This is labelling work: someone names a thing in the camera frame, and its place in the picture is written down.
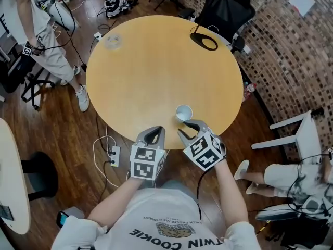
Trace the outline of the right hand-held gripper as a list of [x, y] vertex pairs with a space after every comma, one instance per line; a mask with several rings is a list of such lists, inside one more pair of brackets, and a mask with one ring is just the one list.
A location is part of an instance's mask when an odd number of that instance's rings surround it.
[[184, 154], [203, 171], [215, 166], [226, 158], [226, 147], [211, 128], [202, 120], [184, 121], [187, 127], [197, 133], [190, 137], [185, 131], [178, 130], [178, 136], [185, 145]]

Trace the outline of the black keyboard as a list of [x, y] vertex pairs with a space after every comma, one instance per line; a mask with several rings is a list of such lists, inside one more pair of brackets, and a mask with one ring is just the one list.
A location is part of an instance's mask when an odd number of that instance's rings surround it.
[[0, 218], [14, 221], [13, 215], [8, 206], [3, 206], [2, 204], [0, 204]]

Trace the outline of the black mesh office chair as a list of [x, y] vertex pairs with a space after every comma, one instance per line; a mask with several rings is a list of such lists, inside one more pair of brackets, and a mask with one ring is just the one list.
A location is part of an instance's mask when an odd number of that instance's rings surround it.
[[203, 9], [195, 19], [196, 24], [208, 29], [215, 28], [218, 34], [226, 39], [231, 46], [231, 52], [241, 52], [245, 41], [237, 31], [255, 16], [251, 0], [206, 0]]

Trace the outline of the person's left forearm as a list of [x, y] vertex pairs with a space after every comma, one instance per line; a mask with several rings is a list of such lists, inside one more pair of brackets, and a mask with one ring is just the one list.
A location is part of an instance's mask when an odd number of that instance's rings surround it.
[[101, 201], [89, 214], [88, 220], [101, 227], [111, 228], [123, 215], [130, 200], [137, 192], [143, 179], [129, 178], [111, 195]]

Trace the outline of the black table base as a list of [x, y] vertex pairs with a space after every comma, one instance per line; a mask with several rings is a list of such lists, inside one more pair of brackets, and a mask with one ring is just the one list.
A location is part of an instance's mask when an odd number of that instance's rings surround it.
[[35, 192], [28, 194], [29, 201], [52, 198], [58, 191], [58, 173], [52, 159], [44, 152], [35, 152], [29, 160], [21, 160], [23, 173]]

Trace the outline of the person's white printed t-shirt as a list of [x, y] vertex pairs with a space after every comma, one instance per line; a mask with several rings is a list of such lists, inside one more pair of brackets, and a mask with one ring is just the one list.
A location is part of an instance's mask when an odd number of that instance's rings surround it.
[[110, 228], [70, 216], [52, 250], [261, 250], [254, 227], [231, 225], [216, 236], [195, 201], [179, 190], [142, 189]]

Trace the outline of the white cup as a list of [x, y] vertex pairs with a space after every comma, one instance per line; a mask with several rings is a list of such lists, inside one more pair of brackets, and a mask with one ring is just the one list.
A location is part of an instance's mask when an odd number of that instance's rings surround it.
[[178, 122], [188, 121], [193, 117], [193, 110], [188, 105], [179, 105], [176, 109], [175, 118]]

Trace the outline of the person's right forearm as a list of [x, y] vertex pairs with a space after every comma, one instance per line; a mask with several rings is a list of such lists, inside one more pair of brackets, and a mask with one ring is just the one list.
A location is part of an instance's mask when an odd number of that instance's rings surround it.
[[226, 227], [239, 222], [248, 222], [246, 203], [227, 161], [223, 160], [217, 163], [214, 168], [219, 184], [220, 204]]

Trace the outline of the red label plastic bottle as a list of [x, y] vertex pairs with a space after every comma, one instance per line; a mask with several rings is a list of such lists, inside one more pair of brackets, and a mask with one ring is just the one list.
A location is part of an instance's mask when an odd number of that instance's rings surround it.
[[256, 90], [257, 85], [255, 83], [247, 83], [244, 85], [244, 93], [242, 101], [246, 101], [249, 96]]

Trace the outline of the white wooden stool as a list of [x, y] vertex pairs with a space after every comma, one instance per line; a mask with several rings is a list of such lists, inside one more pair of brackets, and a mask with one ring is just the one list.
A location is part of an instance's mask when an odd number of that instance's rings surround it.
[[251, 145], [252, 149], [261, 149], [287, 144], [295, 144], [298, 150], [300, 159], [305, 163], [318, 163], [322, 154], [321, 145], [318, 137], [318, 132], [314, 119], [311, 116], [311, 111], [294, 116], [292, 118], [277, 122], [270, 125], [270, 129], [274, 130], [296, 122], [301, 122], [295, 135], [282, 137], [275, 140], [255, 143]]

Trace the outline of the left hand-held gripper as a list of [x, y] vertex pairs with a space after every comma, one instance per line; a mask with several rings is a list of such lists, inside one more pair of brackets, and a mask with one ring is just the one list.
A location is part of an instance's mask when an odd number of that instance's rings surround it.
[[131, 148], [131, 177], [143, 180], [156, 180], [167, 156], [167, 152], [164, 150], [164, 127], [155, 126], [142, 131], [137, 136], [135, 143], [140, 146], [133, 145]]

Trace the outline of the white paper sheet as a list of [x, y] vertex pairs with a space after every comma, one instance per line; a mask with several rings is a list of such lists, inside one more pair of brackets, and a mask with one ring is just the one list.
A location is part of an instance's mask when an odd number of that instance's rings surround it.
[[289, 0], [289, 3], [304, 17], [315, 4], [315, 0]]

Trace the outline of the black and white headset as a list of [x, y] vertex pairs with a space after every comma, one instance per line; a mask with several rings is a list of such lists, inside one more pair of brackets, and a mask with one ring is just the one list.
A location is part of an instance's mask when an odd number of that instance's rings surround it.
[[126, 14], [138, 3], [138, 0], [104, 0], [105, 16], [110, 19], [119, 14]]

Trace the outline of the grey trash bin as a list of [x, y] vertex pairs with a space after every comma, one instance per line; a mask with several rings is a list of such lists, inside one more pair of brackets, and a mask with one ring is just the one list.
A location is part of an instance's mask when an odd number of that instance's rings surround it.
[[56, 224], [59, 228], [62, 228], [66, 219], [69, 216], [74, 216], [79, 219], [83, 219], [85, 217], [84, 212], [82, 212], [77, 207], [70, 207], [65, 210], [59, 211], [57, 214]]

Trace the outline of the white oval table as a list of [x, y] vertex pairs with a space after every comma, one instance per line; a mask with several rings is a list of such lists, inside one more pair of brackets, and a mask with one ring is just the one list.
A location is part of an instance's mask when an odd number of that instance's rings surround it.
[[12, 219], [3, 218], [18, 234], [26, 234], [31, 224], [27, 187], [14, 135], [0, 118], [0, 212], [8, 208]]

